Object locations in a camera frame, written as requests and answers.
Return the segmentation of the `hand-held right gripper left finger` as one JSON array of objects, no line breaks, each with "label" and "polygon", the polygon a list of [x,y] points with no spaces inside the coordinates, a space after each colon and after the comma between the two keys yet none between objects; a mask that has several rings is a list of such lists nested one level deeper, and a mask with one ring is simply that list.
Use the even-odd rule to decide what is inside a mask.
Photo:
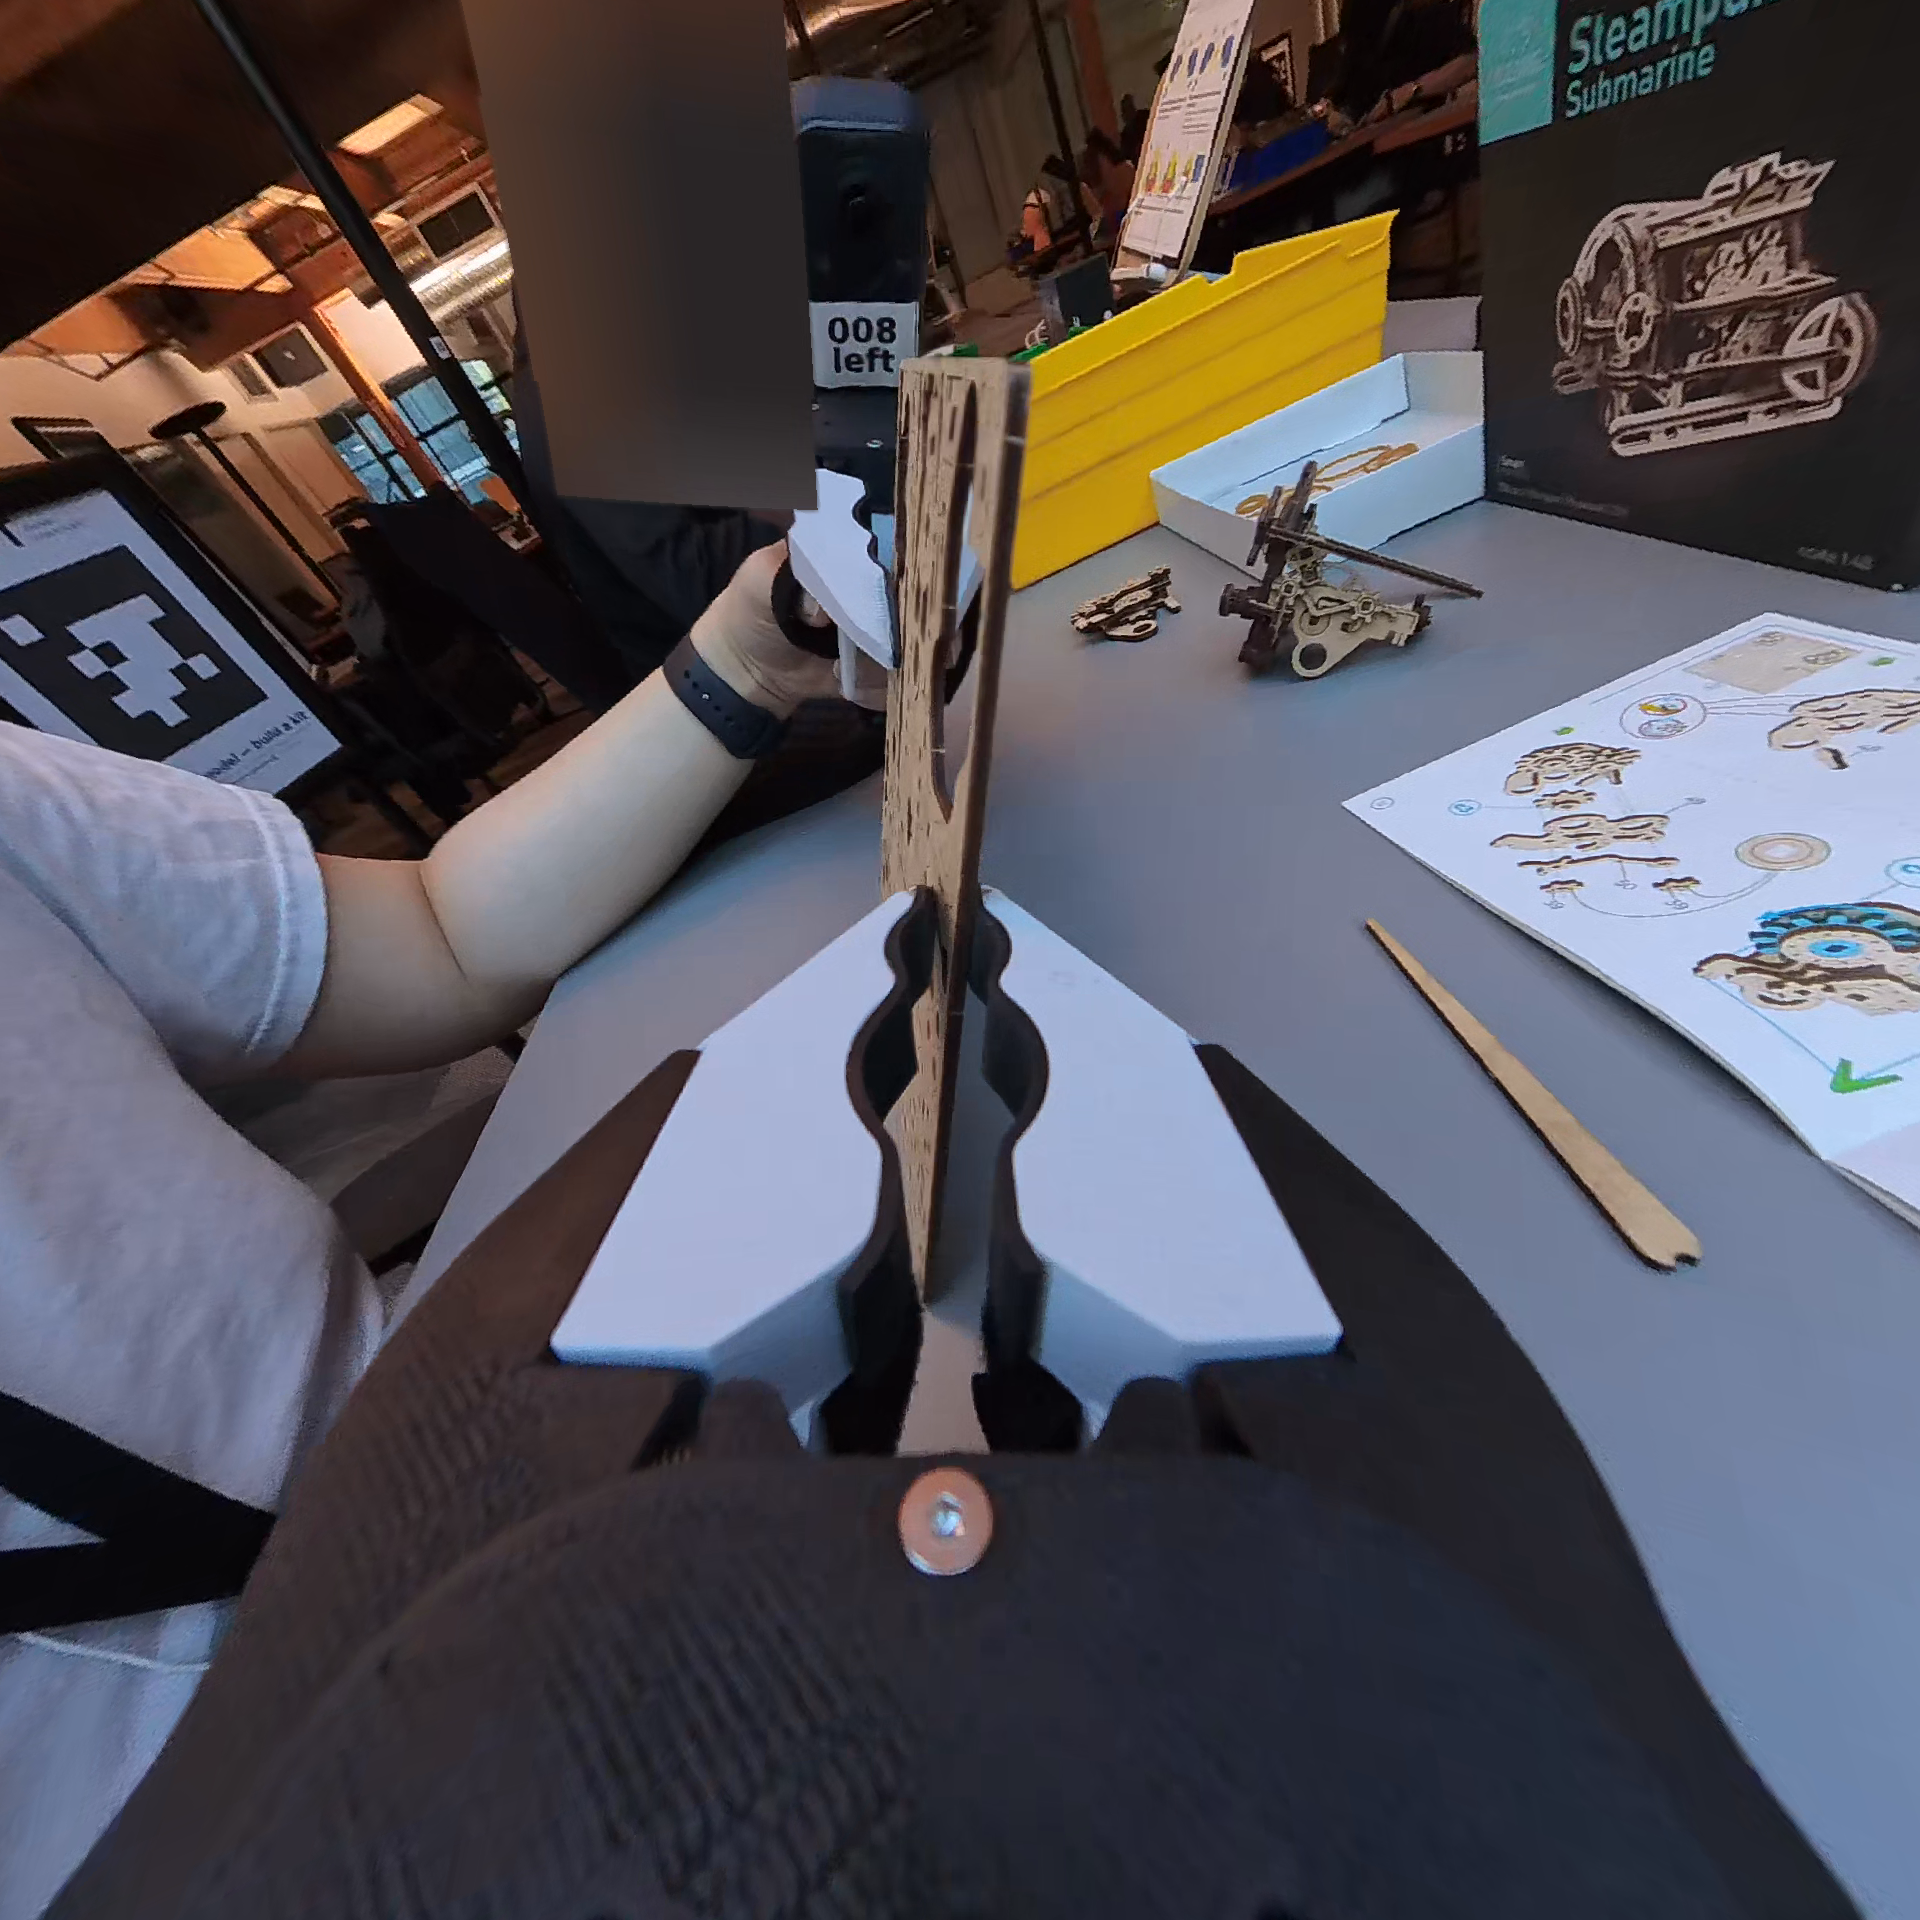
[{"label": "hand-held right gripper left finger", "polygon": [[894,987],[910,892],[717,1026],[550,1337],[563,1364],[770,1387],[794,1422],[850,1375],[837,1281],[874,1227],[881,1150],[850,1056]]}]

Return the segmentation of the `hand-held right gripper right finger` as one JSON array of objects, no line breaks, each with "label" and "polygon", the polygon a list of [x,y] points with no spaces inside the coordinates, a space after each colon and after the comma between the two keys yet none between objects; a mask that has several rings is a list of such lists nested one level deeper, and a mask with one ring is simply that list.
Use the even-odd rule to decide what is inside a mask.
[{"label": "hand-held right gripper right finger", "polygon": [[993,886],[974,998],[1007,1118],[979,1311],[993,1385],[1107,1412],[1135,1380],[1335,1350],[1332,1302],[1182,1026]]}]

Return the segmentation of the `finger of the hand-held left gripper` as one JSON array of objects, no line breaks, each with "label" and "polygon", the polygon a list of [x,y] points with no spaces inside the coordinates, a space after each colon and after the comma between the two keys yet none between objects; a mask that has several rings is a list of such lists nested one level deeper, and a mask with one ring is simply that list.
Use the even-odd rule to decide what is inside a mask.
[{"label": "finger of the hand-held left gripper", "polygon": [[827,615],[843,661],[857,654],[878,670],[898,670],[894,590],[869,519],[860,479],[817,468],[814,506],[795,509],[785,528],[785,561],[804,595]]}]

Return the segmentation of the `wooden puzzle part sheet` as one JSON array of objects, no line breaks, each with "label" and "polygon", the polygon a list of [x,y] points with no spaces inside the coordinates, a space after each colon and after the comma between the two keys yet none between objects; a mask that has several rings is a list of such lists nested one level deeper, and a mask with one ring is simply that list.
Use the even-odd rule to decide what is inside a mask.
[{"label": "wooden puzzle part sheet", "polygon": [[988,822],[1002,641],[1022,492],[1029,373],[919,356],[899,380],[896,668],[880,797],[880,890],[926,892],[929,975],[913,1003],[915,1074],[892,1109],[913,1279],[937,1297],[952,1078]]}]

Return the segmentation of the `grey desk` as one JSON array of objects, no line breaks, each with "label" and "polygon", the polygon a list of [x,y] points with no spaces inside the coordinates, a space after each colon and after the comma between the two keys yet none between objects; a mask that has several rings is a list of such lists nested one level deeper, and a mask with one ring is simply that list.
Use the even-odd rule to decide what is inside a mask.
[{"label": "grey desk", "polygon": [[[1477,1287],[1602,1475],[1691,1670],[1869,1916],[1916,1916],[1916,1230],[1728,1073],[1343,804],[1760,613],[1908,600],[1475,505],[1408,656],[1247,681],[1227,573],[1149,532],[1010,609],[979,876],[1222,1045]],[[1156,566],[1158,637],[1073,611]],[[1643,1264],[1376,921],[1699,1243]]]}]

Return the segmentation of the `person's left hand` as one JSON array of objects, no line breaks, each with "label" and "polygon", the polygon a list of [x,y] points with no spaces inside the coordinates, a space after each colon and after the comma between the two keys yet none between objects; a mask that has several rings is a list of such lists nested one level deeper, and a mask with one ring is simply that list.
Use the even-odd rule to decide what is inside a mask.
[{"label": "person's left hand", "polygon": [[690,642],[706,667],[749,706],[778,719],[840,696],[837,631],[806,588],[785,597],[787,545],[749,553]]}]

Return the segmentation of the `small wooden model part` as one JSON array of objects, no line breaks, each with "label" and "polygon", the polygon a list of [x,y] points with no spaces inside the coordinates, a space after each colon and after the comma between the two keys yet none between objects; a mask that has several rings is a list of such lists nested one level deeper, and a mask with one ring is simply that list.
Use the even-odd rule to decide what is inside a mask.
[{"label": "small wooden model part", "polygon": [[1082,603],[1069,627],[1092,641],[1139,644],[1158,637],[1163,615],[1179,613],[1172,568],[1162,565]]}]

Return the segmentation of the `printed instruction sheet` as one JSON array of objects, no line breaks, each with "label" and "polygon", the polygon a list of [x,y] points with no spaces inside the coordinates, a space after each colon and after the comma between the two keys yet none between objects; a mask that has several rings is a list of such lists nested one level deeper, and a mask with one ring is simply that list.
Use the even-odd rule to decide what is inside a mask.
[{"label": "printed instruction sheet", "polygon": [[1188,3],[1158,84],[1114,266],[1119,280],[1172,285],[1192,263],[1212,205],[1247,60],[1252,3]]}]

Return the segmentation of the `white cardboard box tray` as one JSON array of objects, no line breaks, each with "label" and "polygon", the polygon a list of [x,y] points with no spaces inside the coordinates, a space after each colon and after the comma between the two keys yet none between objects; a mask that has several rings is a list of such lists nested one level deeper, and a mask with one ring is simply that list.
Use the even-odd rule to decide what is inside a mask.
[{"label": "white cardboard box tray", "polygon": [[1379,440],[1421,451],[1314,500],[1315,530],[1365,550],[1483,495],[1483,370],[1477,350],[1392,354],[1204,445],[1149,477],[1163,528],[1225,565],[1247,565],[1256,519],[1235,503],[1262,475]]}]

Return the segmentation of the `yellow plastic bin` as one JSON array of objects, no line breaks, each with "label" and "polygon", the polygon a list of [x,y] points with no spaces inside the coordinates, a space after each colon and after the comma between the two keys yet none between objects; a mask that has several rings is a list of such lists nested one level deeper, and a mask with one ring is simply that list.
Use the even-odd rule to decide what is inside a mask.
[{"label": "yellow plastic bin", "polygon": [[1151,526],[1156,468],[1373,366],[1394,222],[1237,252],[1034,358],[1011,586]]}]

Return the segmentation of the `wooden model assembly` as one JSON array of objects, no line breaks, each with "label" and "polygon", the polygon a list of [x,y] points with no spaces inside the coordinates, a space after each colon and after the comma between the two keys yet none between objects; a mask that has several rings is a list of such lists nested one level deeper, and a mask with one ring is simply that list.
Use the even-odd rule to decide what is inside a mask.
[{"label": "wooden model assembly", "polygon": [[1253,530],[1247,565],[1256,585],[1227,585],[1216,611],[1246,624],[1237,662],[1253,674],[1278,667],[1300,681],[1324,679],[1367,646],[1403,650],[1428,633],[1428,595],[1399,600],[1351,580],[1330,565],[1389,574],[1442,597],[1482,600],[1482,588],[1421,565],[1389,559],[1318,530],[1319,465],[1307,461],[1289,489],[1271,489]]}]

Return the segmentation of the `flat wooden puzzle piece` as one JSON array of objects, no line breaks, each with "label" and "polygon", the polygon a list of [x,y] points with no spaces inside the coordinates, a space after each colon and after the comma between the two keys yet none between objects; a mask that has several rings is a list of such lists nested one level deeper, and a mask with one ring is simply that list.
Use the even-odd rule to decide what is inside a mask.
[{"label": "flat wooden puzzle piece", "polygon": [[[1341,451],[1330,451],[1325,459],[1318,461],[1310,480],[1310,497],[1314,500],[1324,498],[1343,487],[1356,484],[1361,479],[1369,479],[1386,468],[1394,468],[1402,462],[1412,461],[1421,452],[1421,445],[1413,440],[1378,440],[1372,445],[1353,445]],[[1273,492],[1288,492],[1304,472],[1305,462],[1300,462],[1300,471],[1280,471],[1259,475],[1262,487],[1253,492],[1246,492],[1233,505],[1235,516],[1256,519],[1270,505]]]}]

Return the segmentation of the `black slanted pole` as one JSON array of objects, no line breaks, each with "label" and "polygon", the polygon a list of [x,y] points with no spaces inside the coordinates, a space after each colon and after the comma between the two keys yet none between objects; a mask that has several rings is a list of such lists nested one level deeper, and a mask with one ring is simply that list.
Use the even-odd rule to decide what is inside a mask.
[{"label": "black slanted pole", "polygon": [[486,466],[516,505],[524,506],[525,477],[506,428],[468,379],[464,364],[447,339],[443,339],[439,325],[429,316],[414,293],[409,279],[379,239],[371,217],[361,209],[357,197],[324,151],[324,145],[305,125],[299,108],[280,88],[228,10],[218,3],[195,3],[194,10],[275,127],[275,132],[284,141],[310,190],[324,205],[326,214],[360,261],[366,277],[391,308],[409,342],[419,350],[445,401],[468,428]]}]

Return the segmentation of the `puzzle instruction booklet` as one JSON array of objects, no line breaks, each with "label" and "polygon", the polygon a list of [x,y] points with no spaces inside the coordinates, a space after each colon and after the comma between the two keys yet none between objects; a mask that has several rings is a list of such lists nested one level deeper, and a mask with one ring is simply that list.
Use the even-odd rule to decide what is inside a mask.
[{"label": "puzzle instruction booklet", "polygon": [[1765,613],[1347,811],[1918,1220],[1918,646]]}]

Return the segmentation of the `black white marker sign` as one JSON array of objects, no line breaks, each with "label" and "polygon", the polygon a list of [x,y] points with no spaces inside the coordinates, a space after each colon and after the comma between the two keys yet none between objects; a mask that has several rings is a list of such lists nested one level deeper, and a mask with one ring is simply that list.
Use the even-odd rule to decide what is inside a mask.
[{"label": "black white marker sign", "polygon": [[113,452],[2,475],[2,699],[24,726],[286,802],[353,754],[310,662]]}]

